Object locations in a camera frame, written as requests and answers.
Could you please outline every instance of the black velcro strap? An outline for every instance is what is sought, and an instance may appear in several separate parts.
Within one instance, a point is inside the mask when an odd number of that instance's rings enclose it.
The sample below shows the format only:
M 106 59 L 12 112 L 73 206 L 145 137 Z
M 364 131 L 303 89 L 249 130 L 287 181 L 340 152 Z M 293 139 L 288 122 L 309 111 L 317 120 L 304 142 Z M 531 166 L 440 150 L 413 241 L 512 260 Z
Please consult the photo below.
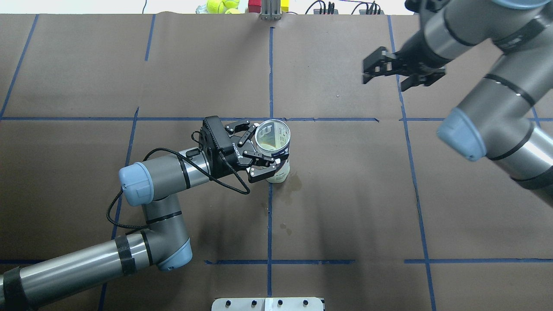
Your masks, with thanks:
M 525 90 L 519 88 L 518 85 L 512 83 L 511 81 L 494 74 L 487 74 L 484 78 L 494 80 L 510 88 L 518 96 L 524 98 L 530 104 L 531 107 L 534 107 L 534 105 L 536 105 L 536 101 L 532 98 L 532 96 L 530 96 L 530 94 L 526 93 Z
M 179 159 L 180 168 L 182 169 L 182 174 L 184 175 L 184 181 L 186 182 L 186 188 L 190 189 L 190 178 L 188 177 L 188 171 L 186 170 L 186 165 L 184 165 L 184 161 L 180 157 L 177 157 L 177 159 Z
M 121 267 L 123 268 L 123 274 L 130 276 L 137 271 L 136 263 L 131 254 L 131 247 L 129 241 L 124 235 L 115 238 L 115 245 L 117 246 L 117 252 L 119 253 L 119 260 L 121 261 Z
M 553 185 L 553 167 L 550 167 L 545 172 L 530 179 L 525 179 L 525 180 L 514 179 L 514 178 L 511 178 L 511 179 L 517 182 L 517 184 L 519 184 L 524 189 L 537 190 L 537 189 L 545 188 L 547 186 Z
M 33 310 L 21 284 L 20 270 L 21 267 L 17 267 L 4 273 L 4 305 L 6 306 L 6 311 Z
M 493 44 L 505 54 L 518 50 L 518 47 L 534 39 L 551 25 L 553 10 L 550 8 L 546 6 L 538 16 L 534 17 L 522 28 L 506 38 L 494 41 Z
M 492 161 L 499 161 L 499 160 L 502 160 L 502 159 L 512 155 L 513 153 L 517 152 L 520 148 L 522 148 L 522 146 L 524 146 L 525 143 L 527 143 L 530 140 L 530 136 L 532 136 L 533 132 L 534 132 L 534 127 L 530 126 L 530 128 L 528 129 L 528 131 L 527 131 L 526 135 L 524 136 L 524 138 L 515 147 L 513 147 L 513 149 L 503 153 L 500 156 L 497 156 L 497 157 L 494 157 L 494 158 L 488 158 L 488 159 L 490 159 Z

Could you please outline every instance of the light blue joint cap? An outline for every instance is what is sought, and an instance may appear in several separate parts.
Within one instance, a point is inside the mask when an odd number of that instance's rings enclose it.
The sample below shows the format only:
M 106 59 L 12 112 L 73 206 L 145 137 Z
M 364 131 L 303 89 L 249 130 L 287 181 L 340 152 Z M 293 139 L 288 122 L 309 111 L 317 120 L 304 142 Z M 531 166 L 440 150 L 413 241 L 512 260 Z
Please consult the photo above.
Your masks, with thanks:
M 148 204 L 154 199 L 154 183 L 144 164 L 136 162 L 120 169 L 119 181 L 131 206 Z
M 192 260 L 192 247 L 190 247 L 190 238 L 186 240 L 186 243 L 182 245 L 179 250 L 165 259 L 163 262 L 158 263 L 158 269 L 161 271 L 171 271 L 173 269 L 180 268 Z
M 486 155 L 486 145 L 471 119 L 455 107 L 438 128 L 438 137 L 470 161 Z
M 551 0 L 492 0 L 494 3 L 517 10 L 530 10 L 539 8 L 551 2 Z

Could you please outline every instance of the yellow block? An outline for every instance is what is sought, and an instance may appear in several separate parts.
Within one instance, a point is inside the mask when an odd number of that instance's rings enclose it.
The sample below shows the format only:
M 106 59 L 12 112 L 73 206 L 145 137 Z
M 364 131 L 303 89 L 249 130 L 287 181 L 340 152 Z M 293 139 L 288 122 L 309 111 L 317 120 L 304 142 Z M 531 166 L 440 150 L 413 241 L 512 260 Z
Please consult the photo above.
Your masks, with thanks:
M 288 12 L 290 10 L 290 0 L 280 0 L 280 8 L 282 12 Z

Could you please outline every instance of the red block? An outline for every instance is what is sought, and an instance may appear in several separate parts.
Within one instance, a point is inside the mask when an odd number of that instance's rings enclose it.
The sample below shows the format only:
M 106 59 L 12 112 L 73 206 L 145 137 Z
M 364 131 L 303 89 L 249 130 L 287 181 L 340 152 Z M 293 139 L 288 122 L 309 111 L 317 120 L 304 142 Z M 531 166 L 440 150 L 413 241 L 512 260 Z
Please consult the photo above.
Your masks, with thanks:
M 261 0 L 249 0 L 248 12 L 261 13 Z

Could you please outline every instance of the tennis ball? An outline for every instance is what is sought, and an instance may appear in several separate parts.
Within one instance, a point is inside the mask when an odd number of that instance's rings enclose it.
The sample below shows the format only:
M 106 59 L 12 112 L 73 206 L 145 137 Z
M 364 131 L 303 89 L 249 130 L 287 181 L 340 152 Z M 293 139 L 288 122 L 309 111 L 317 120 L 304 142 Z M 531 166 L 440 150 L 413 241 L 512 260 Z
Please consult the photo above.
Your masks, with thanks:
M 225 14 L 241 14 L 238 9 L 228 9 Z
M 240 3 L 240 0 L 223 0 L 223 4 L 225 5 L 225 7 L 229 9 L 236 9 L 239 3 Z
M 223 0 L 207 0 L 207 11 L 211 14 L 221 14 L 225 11 Z

